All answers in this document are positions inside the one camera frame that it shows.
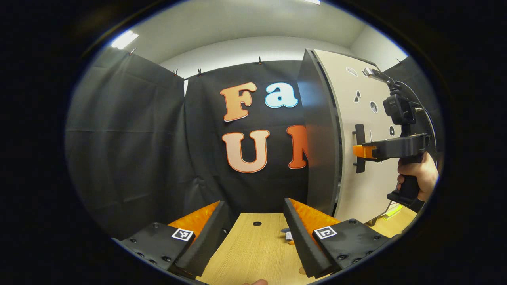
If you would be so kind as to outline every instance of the black fabric backdrop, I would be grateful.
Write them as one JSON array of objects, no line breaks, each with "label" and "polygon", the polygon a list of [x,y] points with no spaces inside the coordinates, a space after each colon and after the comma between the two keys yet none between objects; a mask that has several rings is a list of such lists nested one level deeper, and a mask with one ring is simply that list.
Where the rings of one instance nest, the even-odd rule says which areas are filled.
[{"label": "black fabric backdrop", "polygon": [[65,129],[70,175],[98,224],[121,240],[194,207],[183,79],[108,48],[75,89]]},{"label": "black fabric backdrop", "polygon": [[[284,198],[306,203],[308,165],[290,169],[292,138],[286,129],[304,125],[303,107],[298,91],[297,76],[301,61],[267,61],[263,64],[246,63],[203,73],[189,78],[185,96],[185,122],[190,158],[199,188],[192,189],[195,201],[207,204],[223,199],[229,204],[232,215],[240,212],[282,212]],[[229,87],[253,82],[252,103],[248,116],[231,122],[224,121],[226,105],[220,92]],[[292,85],[299,100],[293,108],[270,108],[264,103],[266,87],[275,82]],[[222,135],[241,132],[243,159],[256,158],[254,140],[250,132],[266,129],[268,160],[266,166],[255,173],[233,170],[227,161]]]}]

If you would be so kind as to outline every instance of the letter cutout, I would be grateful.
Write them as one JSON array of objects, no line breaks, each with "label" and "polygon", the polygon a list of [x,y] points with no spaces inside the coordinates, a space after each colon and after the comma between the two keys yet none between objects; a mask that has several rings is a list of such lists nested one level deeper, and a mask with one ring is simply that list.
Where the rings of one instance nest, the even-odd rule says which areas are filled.
[{"label": "letter cutout", "polygon": [[264,103],[270,108],[280,108],[282,106],[292,108],[299,102],[299,100],[294,97],[294,88],[292,88],[290,84],[284,82],[269,85],[266,87],[266,92],[269,94],[266,96]]},{"label": "letter cutout", "polygon": [[287,128],[287,133],[292,137],[292,161],[288,164],[290,169],[303,168],[306,161],[303,160],[303,152],[308,158],[308,140],[306,136],[306,127],[295,125]]},{"label": "letter cutout", "polygon": [[[242,90],[245,91],[240,96],[239,91]],[[243,110],[241,103],[245,103],[247,107],[250,106],[252,104],[252,97],[249,91],[255,92],[256,90],[257,86],[253,82],[248,82],[220,91],[220,94],[225,98],[225,107],[227,109],[224,121],[230,122],[248,116],[248,111]]]},{"label": "letter cutout", "polygon": [[250,137],[255,142],[256,158],[254,162],[245,162],[241,152],[241,141],[245,136],[240,132],[226,133],[222,136],[225,141],[227,152],[227,161],[229,166],[235,171],[252,173],[257,172],[266,166],[268,161],[268,152],[266,149],[266,138],[269,137],[269,131],[257,130],[250,133]]}]

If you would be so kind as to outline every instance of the wooden table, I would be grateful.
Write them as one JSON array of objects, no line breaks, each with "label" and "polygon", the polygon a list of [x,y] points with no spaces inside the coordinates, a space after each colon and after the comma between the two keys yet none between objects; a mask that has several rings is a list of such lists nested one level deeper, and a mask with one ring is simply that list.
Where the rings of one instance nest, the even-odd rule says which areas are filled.
[{"label": "wooden table", "polygon": [[211,285],[242,285],[259,279],[269,285],[314,282],[314,277],[299,273],[301,261],[296,247],[280,231],[283,228],[288,228],[283,213],[242,213],[197,280]]},{"label": "wooden table", "polygon": [[384,220],[383,217],[378,217],[375,226],[370,227],[376,232],[383,234],[387,237],[392,237],[396,234],[401,234],[402,231],[413,221],[417,213],[407,207],[403,207],[399,213],[392,216],[389,220]]}]

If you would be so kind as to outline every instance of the white ceiling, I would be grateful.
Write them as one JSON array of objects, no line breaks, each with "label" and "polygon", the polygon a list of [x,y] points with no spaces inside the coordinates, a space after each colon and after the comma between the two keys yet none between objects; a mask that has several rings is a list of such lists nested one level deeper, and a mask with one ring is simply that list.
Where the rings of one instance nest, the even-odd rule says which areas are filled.
[{"label": "white ceiling", "polygon": [[334,6],[304,0],[189,0],[132,28],[127,46],[155,63],[218,42],[286,36],[349,48],[365,24]]}]

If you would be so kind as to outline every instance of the cable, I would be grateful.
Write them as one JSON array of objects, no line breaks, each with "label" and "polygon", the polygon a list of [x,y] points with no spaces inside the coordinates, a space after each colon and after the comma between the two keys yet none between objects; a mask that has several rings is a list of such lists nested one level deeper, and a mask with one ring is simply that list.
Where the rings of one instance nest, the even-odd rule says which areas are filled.
[{"label": "cable", "polygon": [[417,101],[419,101],[418,105],[421,106],[422,109],[424,110],[424,113],[426,114],[426,118],[428,119],[428,122],[430,124],[431,133],[433,134],[433,141],[435,142],[435,153],[437,153],[437,138],[435,137],[435,128],[434,128],[434,125],[433,125],[433,120],[431,119],[428,110],[426,110],[426,108],[421,104],[421,100],[419,99],[419,97],[417,96],[417,94],[414,92],[414,90],[412,90],[412,88],[410,88],[410,86],[408,86],[406,83],[401,82],[401,81],[395,81],[395,82],[396,83],[402,83],[403,85],[405,85],[414,94],[414,96],[417,98]]}]

